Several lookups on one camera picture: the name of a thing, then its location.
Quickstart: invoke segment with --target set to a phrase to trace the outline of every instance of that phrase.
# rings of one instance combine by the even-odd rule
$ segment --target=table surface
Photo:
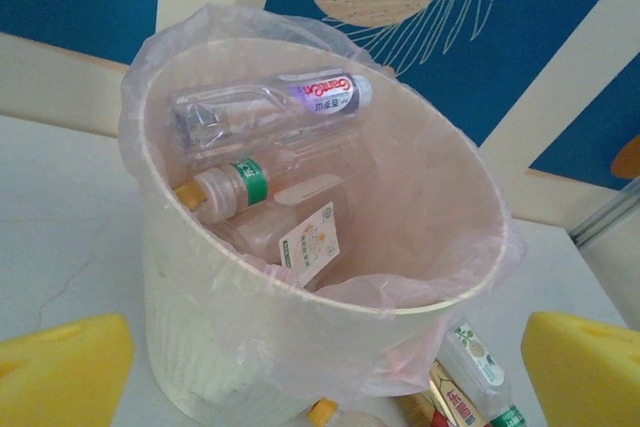
[[[141,206],[117,141],[0,116],[0,168],[0,340],[121,312],[136,353],[113,426],[199,425],[160,391],[146,357]],[[564,230],[518,224],[529,246],[524,262],[463,310],[505,367],[528,425],[537,427],[546,424],[519,348],[529,314],[559,310],[624,323]],[[390,399],[347,407],[389,427],[407,425]]]

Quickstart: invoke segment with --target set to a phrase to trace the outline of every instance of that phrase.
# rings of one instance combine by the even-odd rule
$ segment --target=wall
[[[207,1],[252,7],[265,2],[157,0],[157,28],[184,19]],[[481,151],[516,216],[572,227],[613,195],[608,188],[530,166],[640,51],[637,25],[640,0],[600,0],[483,142]],[[0,51],[0,112],[117,134],[125,64],[5,34]]]

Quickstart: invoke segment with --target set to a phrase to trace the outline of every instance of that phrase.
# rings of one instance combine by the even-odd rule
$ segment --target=white bottle cap
[[[233,217],[238,210],[238,198],[233,183],[225,172],[213,168],[195,176],[207,196],[207,207],[202,213],[205,222],[220,222]]]
[[[373,96],[373,89],[371,83],[364,75],[354,75],[353,83],[358,89],[358,95],[360,96],[360,102],[358,108],[366,107],[371,103],[371,97]]]

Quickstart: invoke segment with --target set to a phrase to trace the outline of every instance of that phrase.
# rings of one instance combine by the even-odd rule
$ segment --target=bottle cap
[[[338,410],[338,404],[329,399],[322,399],[311,407],[307,417],[315,427],[324,427],[336,410]]]
[[[373,96],[371,83],[364,75],[354,75],[353,83],[356,85],[358,94],[360,95],[358,108],[360,109],[362,107],[368,106],[371,103],[371,97]]]
[[[238,197],[229,176],[219,168],[196,175],[195,180],[204,191],[208,205],[203,221],[215,223],[233,217],[238,210]]]
[[[200,187],[200,184],[195,180],[190,180],[186,184],[182,184],[174,192],[176,197],[178,197],[178,200],[192,212],[202,202],[207,200],[207,196]]]

